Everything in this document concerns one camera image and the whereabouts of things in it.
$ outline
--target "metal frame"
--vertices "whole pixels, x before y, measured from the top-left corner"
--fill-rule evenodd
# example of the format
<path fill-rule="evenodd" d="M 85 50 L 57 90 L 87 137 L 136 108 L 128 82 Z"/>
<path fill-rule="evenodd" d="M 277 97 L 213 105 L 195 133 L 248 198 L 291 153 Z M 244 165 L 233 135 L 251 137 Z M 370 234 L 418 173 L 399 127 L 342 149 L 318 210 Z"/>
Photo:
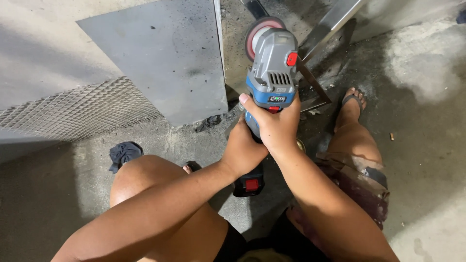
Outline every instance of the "metal frame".
<path fill-rule="evenodd" d="M 240 0 L 256 20 L 269 16 L 258 0 Z M 312 75 L 306 63 L 325 46 L 327 41 L 368 0 L 339 0 L 311 30 L 300 44 L 297 61 L 297 69 L 319 95 L 306 101 L 301 101 L 301 112 L 321 107 L 332 102 L 325 90 Z"/>

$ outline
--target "angle grinder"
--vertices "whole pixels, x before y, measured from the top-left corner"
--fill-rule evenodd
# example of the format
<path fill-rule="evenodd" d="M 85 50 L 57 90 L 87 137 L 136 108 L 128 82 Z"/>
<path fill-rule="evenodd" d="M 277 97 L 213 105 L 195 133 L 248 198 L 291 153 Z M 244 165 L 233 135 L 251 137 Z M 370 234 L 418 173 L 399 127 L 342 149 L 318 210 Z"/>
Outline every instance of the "angle grinder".
<path fill-rule="evenodd" d="M 298 41 L 278 18 L 267 16 L 257 20 L 245 40 L 247 57 L 253 61 L 246 76 L 246 85 L 256 105 L 270 113 L 278 113 L 291 105 L 297 91 L 296 61 Z M 261 143 L 259 125 L 245 112 L 245 120 L 256 142 Z M 234 183 L 236 197 L 259 194 L 265 185 L 260 163 Z"/>

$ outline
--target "gray metal plate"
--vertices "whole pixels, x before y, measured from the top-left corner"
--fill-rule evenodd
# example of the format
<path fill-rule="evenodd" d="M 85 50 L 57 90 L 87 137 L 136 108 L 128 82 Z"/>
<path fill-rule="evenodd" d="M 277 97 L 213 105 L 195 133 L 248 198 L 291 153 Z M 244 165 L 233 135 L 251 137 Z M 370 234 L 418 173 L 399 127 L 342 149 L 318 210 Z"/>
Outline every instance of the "gray metal plate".
<path fill-rule="evenodd" d="M 77 24 L 172 125 L 227 112 L 213 0 L 161 0 Z"/>

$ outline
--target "left hand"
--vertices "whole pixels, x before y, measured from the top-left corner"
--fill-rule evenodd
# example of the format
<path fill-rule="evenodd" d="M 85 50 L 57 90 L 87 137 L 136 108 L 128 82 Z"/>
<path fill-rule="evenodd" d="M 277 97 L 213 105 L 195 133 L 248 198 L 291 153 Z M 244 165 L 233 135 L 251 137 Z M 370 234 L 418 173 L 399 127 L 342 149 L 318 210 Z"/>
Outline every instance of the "left hand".
<path fill-rule="evenodd" d="M 237 179 L 253 170 L 267 155 L 267 148 L 253 140 L 242 114 L 230 132 L 225 152 L 219 162 L 225 164 Z"/>

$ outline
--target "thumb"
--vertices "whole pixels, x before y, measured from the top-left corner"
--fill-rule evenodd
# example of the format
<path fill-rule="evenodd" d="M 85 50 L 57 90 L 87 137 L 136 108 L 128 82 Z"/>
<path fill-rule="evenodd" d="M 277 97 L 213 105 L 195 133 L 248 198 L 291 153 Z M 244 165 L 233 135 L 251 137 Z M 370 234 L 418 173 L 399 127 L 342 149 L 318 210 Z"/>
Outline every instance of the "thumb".
<path fill-rule="evenodd" d="M 240 102 L 244 106 L 244 108 L 249 113 L 251 113 L 251 115 L 253 115 L 253 117 L 258 122 L 268 114 L 268 112 L 266 110 L 264 110 L 263 108 L 257 106 L 256 103 L 254 103 L 254 98 L 252 98 L 250 95 L 242 93 L 240 95 Z"/>

